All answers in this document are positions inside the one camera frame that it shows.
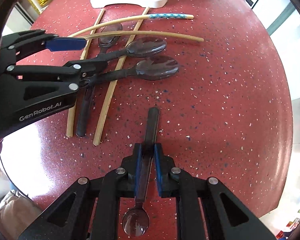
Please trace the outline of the dark brown spoon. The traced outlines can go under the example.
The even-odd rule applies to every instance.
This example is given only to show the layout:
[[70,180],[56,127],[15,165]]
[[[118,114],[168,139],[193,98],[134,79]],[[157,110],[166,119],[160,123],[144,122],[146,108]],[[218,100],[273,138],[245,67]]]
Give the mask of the dark brown spoon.
[[151,107],[148,110],[145,139],[142,143],[142,165],[138,195],[134,198],[134,207],[127,211],[122,219],[123,230],[130,237],[144,235],[150,224],[149,215],[143,208],[143,204],[147,197],[158,122],[159,109],[157,107]]

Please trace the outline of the short bamboo chopstick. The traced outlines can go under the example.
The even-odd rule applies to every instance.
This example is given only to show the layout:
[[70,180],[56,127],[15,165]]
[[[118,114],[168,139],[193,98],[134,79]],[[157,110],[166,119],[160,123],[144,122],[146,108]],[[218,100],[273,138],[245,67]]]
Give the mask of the short bamboo chopstick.
[[[118,77],[119,79],[121,77],[125,78],[125,74],[123,73],[124,71],[122,70],[122,67],[125,63],[126,60],[126,56],[121,56],[117,62],[117,65],[115,67],[115,70],[117,71],[117,74],[115,75],[115,77]],[[96,130],[95,130],[95,134],[94,134],[94,139],[93,139],[93,145],[94,146],[98,146],[101,143],[101,137],[102,137],[102,133],[103,133],[103,129],[104,129],[104,125],[106,123],[106,119],[107,119],[107,115],[108,115],[108,111],[109,111],[109,107],[110,107],[110,103],[112,101],[113,98],[113,94],[117,85],[117,81],[118,80],[113,80],[110,81],[106,96],[104,98],[104,102],[102,105],[102,109],[100,112],[100,116],[96,125]]]

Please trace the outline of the dark spoon bowl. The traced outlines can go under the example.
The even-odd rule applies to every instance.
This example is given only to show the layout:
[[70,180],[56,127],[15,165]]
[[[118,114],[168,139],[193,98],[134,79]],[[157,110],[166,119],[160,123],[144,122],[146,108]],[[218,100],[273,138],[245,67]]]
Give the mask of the dark spoon bowl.
[[157,37],[142,37],[130,42],[121,50],[112,51],[110,53],[99,54],[93,60],[110,61],[122,56],[143,58],[153,56],[162,52],[167,46],[165,40]]
[[[176,74],[180,64],[172,57],[165,55],[154,55],[139,61],[135,66],[122,69],[126,77],[136,76],[143,80],[155,81],[168,78]],[[95,84],[119,80],[115,77],[117,71],[107,72],[96,76]]]

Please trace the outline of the blue patterned chopstick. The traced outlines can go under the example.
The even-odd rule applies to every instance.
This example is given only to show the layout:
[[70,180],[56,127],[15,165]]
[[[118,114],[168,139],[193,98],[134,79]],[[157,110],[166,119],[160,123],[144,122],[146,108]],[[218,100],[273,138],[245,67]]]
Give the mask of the blue patterned chopstick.
[[124,23],[124,22],[133,22],[133,21],[140,21],[140,20],[146,20],[146,19],[158,19],[158,18],[176,18],[176,19],[188,19],[192,20],[194,19],[194,16],[191,14],[179,14],[179,13],[157,13],[157,14],[144,14],[144,15],[137,15],[137,16],[129,16],[124,18],[118,18],[115,20],[111,20],[108,22],[99,23],[96,25],[92,25],[88,28],[82,29],[76,33],[73,33],[69,35],[68,37],[76,37],[78,35],[81,35],[83,33],[86,33],[87,31],[92,31],[95,29],[100,29],[103,27],[106,27],[108,25],[116,24],[116,23]]

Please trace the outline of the plain bamboo chopstick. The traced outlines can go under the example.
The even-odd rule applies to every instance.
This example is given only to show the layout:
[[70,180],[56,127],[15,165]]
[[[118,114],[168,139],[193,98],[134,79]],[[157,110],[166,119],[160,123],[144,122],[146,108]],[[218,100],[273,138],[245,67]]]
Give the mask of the plain bamboo chopstick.
[[196,36],[179,34],[179,33],[170,33],[165,31],[110,31],[105,33],[95,33],[95,34],[85,35],[82,36],[81,38],[90,40],[99,37],[127,36],[127,35],[163,36],[163,37],[182,38],[190,41],[204,42],[204,39],[202,37],[196,37]]

